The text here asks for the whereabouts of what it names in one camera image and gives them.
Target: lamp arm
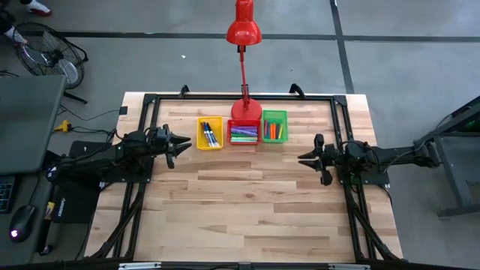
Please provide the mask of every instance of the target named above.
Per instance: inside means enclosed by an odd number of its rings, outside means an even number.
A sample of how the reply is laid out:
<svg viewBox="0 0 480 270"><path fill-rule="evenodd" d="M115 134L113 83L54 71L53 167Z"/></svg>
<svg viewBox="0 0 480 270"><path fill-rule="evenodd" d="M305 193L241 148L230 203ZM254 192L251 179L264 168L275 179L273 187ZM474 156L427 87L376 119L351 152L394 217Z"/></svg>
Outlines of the lamp arm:
<svg viewBox="0 0 480 270"><path fill-rule="evenodd" d="M241 80L243 82L243 106L245 109L247 109L248 104L250 103L250 100L248 98L248 88L247 88L247 79L245 79L245 65L244 65L244 52L245 52L245 46L240 46L240 65L241 65Z"/></svg>

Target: plastic bin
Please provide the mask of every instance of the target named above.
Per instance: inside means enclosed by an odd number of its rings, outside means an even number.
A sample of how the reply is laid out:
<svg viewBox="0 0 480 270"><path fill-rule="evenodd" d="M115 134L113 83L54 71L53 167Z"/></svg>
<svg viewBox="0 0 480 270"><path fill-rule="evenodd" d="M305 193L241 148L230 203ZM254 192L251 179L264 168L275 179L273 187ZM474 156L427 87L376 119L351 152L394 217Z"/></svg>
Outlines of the plastic bin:
<svg viewBox="0 0 480 270"><path fill-rule="evenodd" d="M259 134L256 142L232 142L232 126L256 126L256 132ZM229 120L226 123L226 140L231 145L256 146L262 142L262 127L260 120Z"/></svg>
<svg viewBox="0 0 480 270"><path fill-rule="evenodd" d="M203 133L201 122L207 122L210 125L215 138L220 143L220 147L211 147L209 141ZM196 121L196 147L200 150L218 150L224 147L224 120L221 116L199 117Z"/></svg>
<svg viewBox="0 0 480 270"><path fill-rule="evenodd" d="M283 125L280 139L270 139L265 135L265 120ZM262 138L264 143L284 143L288 140L288 112L285 110L264 109L262 113Z"/></svg>

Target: black floor stripe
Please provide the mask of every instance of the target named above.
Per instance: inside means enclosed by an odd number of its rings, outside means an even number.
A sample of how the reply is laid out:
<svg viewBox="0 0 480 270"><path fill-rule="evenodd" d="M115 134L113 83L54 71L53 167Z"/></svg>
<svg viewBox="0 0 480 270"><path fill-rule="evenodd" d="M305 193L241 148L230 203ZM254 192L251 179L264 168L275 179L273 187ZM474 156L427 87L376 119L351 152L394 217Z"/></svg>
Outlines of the black floor stripe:
<svg viewBox="0 0 480 270"><path fill-rule="evenodd" d="M187 38L224 39L225 34L215 33L142 33L112 31L58 31L66 38ZM424 36L374 36L339 34L263 34L266 40L293 41L369 41L369 42L438 42L438 43L480 43L480 37L424 37Z"/></svg>
<svg viewBox="0 0 480 270"><path fill-rule="evenodd" d="M333 25L335 27L335 34L338 37L343 37L342 25L340 23L340 16L338 15L337 2L330 0L331 15L333 16ZM345 41L343 38L337 38L338 54L340 55L340 66L342 68L343 82L345 83L345 92L347 94L355 94L353 89L352 75L350 74L350 67L348 65L347 50L345 49Z"/></svg>
<svg viewBox="0 0 480 270"><path fill-rule="evenodd" d="M58 31L66 38L178 38L178 39L225 39L225 34L208 33L141 33L108 31ZM334 41L334 34L262 34L265 40Z"/></svg>
<svg viewBox="0 0 480 270"><path fill-rule="evenodd" d="M344 35L344 41L370 42L440 42L440 43L478 43L480 37L422 37L422 36L365 36Z"/></svg>

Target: keyboard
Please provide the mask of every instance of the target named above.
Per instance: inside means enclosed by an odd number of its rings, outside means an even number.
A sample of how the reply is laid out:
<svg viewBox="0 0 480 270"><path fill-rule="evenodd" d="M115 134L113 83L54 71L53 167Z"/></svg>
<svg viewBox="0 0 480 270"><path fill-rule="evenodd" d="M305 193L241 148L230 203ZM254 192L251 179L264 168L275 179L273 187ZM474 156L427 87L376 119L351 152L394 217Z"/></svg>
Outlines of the keyboard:
<svg viewBox="0 0 480 270"><path fill-rule="evenodd" d="M16 182L14 175L0 176L0 214L11 212L18 185Z"/></svg>

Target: red desk lamp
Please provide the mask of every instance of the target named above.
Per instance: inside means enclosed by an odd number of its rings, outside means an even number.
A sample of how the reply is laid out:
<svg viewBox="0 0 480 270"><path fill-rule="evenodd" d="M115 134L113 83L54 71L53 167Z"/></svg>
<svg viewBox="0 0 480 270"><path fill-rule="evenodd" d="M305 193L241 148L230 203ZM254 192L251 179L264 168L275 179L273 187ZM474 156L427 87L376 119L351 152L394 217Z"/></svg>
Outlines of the red desk lamp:
<svg viewBox="0 0 480 270"><path fill-rule="evenodd" d="M248 85L245 79L244 52L246 46L255 45L262 41L262 33L254 21L254 0L237 0L236 18L226 33L226 40L238 45L240 53L241 79L243 82L243 99L237 100L232 107L233 119L260 119L262 107L258 101L251 99L248 94Z"/></svg>

